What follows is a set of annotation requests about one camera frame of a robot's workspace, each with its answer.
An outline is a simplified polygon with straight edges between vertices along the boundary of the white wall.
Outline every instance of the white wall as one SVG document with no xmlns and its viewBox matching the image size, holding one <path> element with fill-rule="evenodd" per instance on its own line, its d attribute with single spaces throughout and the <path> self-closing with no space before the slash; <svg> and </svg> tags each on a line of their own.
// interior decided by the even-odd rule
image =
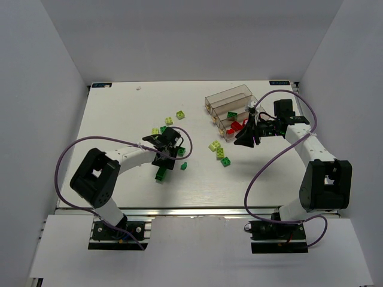
<svg viewBox="0 0 383 287">
<path fill-rule="evenodd" d="M 383 286 L 382 80 L 383 1 L 345 0 L 302 78 L 300 92 L 318 114 L 322 143 L 353 166 L 345 214 L 376 286 Z"/>
<path fill-rule="evenodd" d="M 86 83 L 299 80 L 342 0 L 42 0 Z"/>
<path fill-rule="evenodd" d="M 39 0 L 0 4 L 0 285 L 25 285 L 87 90 Z"/>
</svg>

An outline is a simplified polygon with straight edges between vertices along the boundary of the purple cable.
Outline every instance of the purple cable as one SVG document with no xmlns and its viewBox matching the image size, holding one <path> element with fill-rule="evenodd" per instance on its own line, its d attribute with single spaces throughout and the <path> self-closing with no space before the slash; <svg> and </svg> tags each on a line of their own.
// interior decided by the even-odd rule
<svg viewBox="0 0 383 287">
<path fill-rule="evenodd" d="M 273 91 L 270 91 L 268 93 L 266 93 L 263 97 L 260 98 L 260 100 L 256 103 L 256 105 L 254 106 L 254 108 L 256 108 L 257 106 L 259 106 L 260 102 L 265 98 L 267 97 L 268 95 L 272 94 L 272 93 L 276 93 L 276 92 L 286 92 L 286 93 L 290 93 L 290 94 L 293 94 L 295 95 L 296 97 L 298 97 L 303 103 L 305 103 L 305 105 L 309 108 L 309 110 L 311 111 L 312 113 L 312 116 L 314 118 L 314 125 L 312 126 L 312 129 L 310 132 L 313 132 L 316 128 L 317 128 L 317 124 L 318 124 L 318 120 L 317 120 L 317 115 L 315 114 L 314 110 L 312 109 L 312 107 L 310 106 L 310 104 L 305 100 L 303 99 L 299 94 L 293 92 L 293 91 L 289 91 L 289 90 L 273 90 Z M 327 219 L 322 216 L 322 215 L 314 215 L 306 220 L 303 220 L 303 221 L 278 221 L 278 220 L 272 220 L 272 219 L 267 219 L 267 218 L 263 218 L 263 217 L 260 217 L 258 215 L 255 215 L 253 213 L 251 213 L 251 211 L 249 210 L 249 207 L 247 205 L 247 198 L 249 196 L 249 193 L 250 193 L 250 189 L 251 187 L 253 186 L 254 182 L 257 180 L 257 178 L 262 174 L 262 172 L 265 171 L 265 169 L 267 169 L 275 160 L 277 160 L 278 158 L 280 158 L 280 156 L 282 156 L 283 154 L 285 154 L 286 152 L 288 152 L 289 150 L 293 149 L 294 147 L 296 147 L 298 144 L 300 144 L 301 142 L 303 142 L 305 139 L 307 139 L 308 137 L 310 137 L 310 133 L 307 133 L 306 135 L 304 135 L 302 138 L 300 138 L 298 141 L 296 141 L 295 143 L 293 143 L 292 145 L 290 145 L 288 148 L 284 149 L 283 151 L 281 151 L 279 154 L 277 154 L 276 156 L 274 156 L 271 160 L 269 160 L 258 172 L 257 174 L 253 177 L 253 179 L 250 181 L 249 183 L 249 186 L 247 186 L 247 189 L 246 189 L 246 193 L 245 193 L 245 198 L 244 198 L 244 205 L 245 205 L 245 209 L 247 211 L 247 213 L 249 213 L 249 215 L 251 215 L 252 217 L 258 219 L 258 220 L 262 220 L 262 221 L 265 221 L 265 222 L 270 222 L 270 223 L 276 223 L 276 224 L 302 224 L 304 222 L 308 222 L 314 218 L 322 218 L 325 222 L 325 225 L 324 225 L 324 230 L 321 234 L 321 236 L 314 242 L 310 243 L 307 247 L 311 247 L 315 244 L 317 244 L 324 236 L 324 234 L 326 233 L 327 231 L 327 226 L 328 226 L 328 222 L 327 222 Z"/>
<path fill-rule="evenodd" d="M 70 203 L 69 201 L 67 201 L 60 193 L 60 188 L 59 188 L 59 169 L 60 169 L 60 164 L 62 162 L 62 159 L 64 158 L 64 155 L 72 148 L 72 146 L 78 144 L 79 142 L 82 142 L 82 141 L 86 141 L 88 139 L 105 139 L 106 141 L 111 141 L 111 142 L 119 142 L 121 144 L 125 144 L 125 145 L 130 145 L 130 146 L 134 146 L 135 148 L 142 148 L 142 149 L 146 149 L 148 151 L 154 151 L 164 157 L 167 157 L 167 158 L 170 158 L 171 160 L 184 160 L 185 158 L 188 158 L 190 157 L 190 154 L 192 154 L 192 151 L 193 151 L 193 142 L 192 142 L 192 139 L 190 138 L 189 134 L 182 128 L 180 127 L 172 127 L 173 129 L 177 129 L 177 130 L 181 130 L 185 133 L 185 135 L 187 136 L 187 138 L 189 139 L 189 142 L 190 142 L 190 152 L 185 155 L 184 157 L 170 157 L 168 156 L 167 154 L 164 154 L 163 152 L 160 152 L 154 148 L 150 148 L 148 146 L 144 146 L 144 145 L 138 145 L 137 143 L 132 143 L 132 142 L 127 142 L 127 141 L 123 141 L 121 139 L 114 139 L 114 138 L 108 138 L 106 136 L 86 136 L 85 138 L 81 138 L 81 139 L 77 139 L 76 141 L 74 141 L 73 143 L 69 144 L 64 150 L 63 152 L 61 153 L 59 159 L 57 160 L 57 164 L 56 164 L 56 168 L 54 170 L 54 189 L 56 190 L 56 193 L 57 193 L 57 196 L 60 198 L 60 200 L 62 202 L 64 202 L 65 204 L 69 205 L 70 207 L 73 207 L 75 209 L 79 209 L 79 210 L 83 210 L 83 211 L 86 211 L 86 212 L 90 212 L 91 214 L 93 214 L 94 216 L 97 216 L 98 218 L 100 218 L 101 222 L 104 223 L 107 227 L 111 228 L 111 229 L 114 229 L 114 230 L 117 230 L 119 232 L 122 232 L 122 233 L 125 233 L 127 234 L 128 236 L 130 236 L 130 238 L 132 238 L 137 244 L 138 246 L 142 249 L 142 250 L 145 250 L 144 247 L 142 247 L 142 245 L 140 244 L 140 242 L 133 236 L 132 233 L 128 232 L 127 230 L 124 230 L 122 228 L 118 228 L 118 227 L 115 227 L 113 225 L 111 225 L 109 222 L 106 222 L 105 220 L 102 220 L 101 217 L 94 211 L 92 210 L 91 208 L 86 208 L 86 207 L 80 207 L 80 206 L 77 206 L 77 205 L 74 205 L 72 203 Z"/>
</svg>

